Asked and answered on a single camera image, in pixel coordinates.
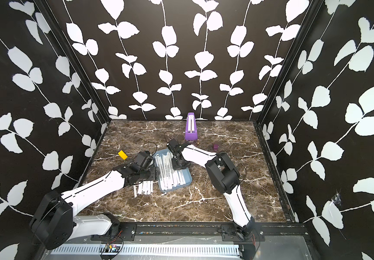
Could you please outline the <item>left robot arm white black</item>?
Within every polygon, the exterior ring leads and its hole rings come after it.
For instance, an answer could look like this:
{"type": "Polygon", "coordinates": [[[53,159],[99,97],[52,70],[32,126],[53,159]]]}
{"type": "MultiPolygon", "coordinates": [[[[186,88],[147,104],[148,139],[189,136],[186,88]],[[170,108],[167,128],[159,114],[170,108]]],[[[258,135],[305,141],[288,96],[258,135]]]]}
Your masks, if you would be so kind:
{"type": "Polygon", "coordinates": [[[53,250],[66,241],[89,235],[104,235],[117,220],[109,213],[97,216],[78,214],[95,201],[143,181],[155,181],[158,173],[150,152],[139,152],[104,176],[73,190],[47,193],[29,226],[35,238],[53,250]]]}

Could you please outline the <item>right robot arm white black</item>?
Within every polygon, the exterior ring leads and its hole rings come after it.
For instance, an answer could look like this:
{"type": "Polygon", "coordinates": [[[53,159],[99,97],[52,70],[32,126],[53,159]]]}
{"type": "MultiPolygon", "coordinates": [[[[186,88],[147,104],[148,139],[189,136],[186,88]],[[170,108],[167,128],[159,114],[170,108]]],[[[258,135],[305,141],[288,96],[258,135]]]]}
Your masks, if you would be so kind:
{"type": "Polygon", "coordinates": [[[213,187],[224,195],[230,207],[237,236],[244,240],[251,236],[255,220],[244,202],[240,173],[225,152],[209,152],[191,143],[180,144],[176,139],[167,143],[176,170],[186,169],[191,163],[206,169],[213,187]]]}

